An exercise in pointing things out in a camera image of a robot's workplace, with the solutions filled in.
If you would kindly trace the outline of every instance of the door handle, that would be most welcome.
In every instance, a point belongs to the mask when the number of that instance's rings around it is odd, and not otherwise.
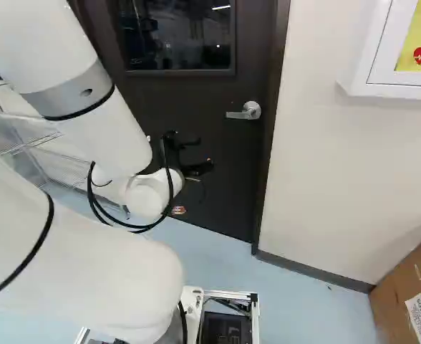
[[[261,116],[261,107],[257,102],[249,101],[244,104],[242,112],[240,113],[226,113],[226,118],[233,118],[234,120],[258,120]]]

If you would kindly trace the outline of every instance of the door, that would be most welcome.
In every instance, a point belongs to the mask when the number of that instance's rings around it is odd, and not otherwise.
[[[88,36],[146,135],[201,137],[184,163],[211,158],[188,181],[177,219],[254,240],[273,0],[79,0]],[[227,118],[248,101],[259,119]]]

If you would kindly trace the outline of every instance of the glass pane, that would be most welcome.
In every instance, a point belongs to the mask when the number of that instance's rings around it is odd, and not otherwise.
[[[230,0],[117,0],[128,70],[228,69]]]

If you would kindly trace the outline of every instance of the cardboard box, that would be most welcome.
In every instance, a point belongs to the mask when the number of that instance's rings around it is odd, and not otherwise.
[[[421,244],[369,296],[382,344],[421,343]]]

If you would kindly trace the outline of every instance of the floor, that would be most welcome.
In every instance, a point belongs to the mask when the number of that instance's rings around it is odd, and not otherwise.
[[[62,203],[92,217],[81,194]],[[189,285],[260,295],[263,344],[373,344],[376,330],[366,295],[260,262],[250,245],[174,219],[148,234],[182,259]],[[0,314],[0,344],[73,344],[80,327]]]

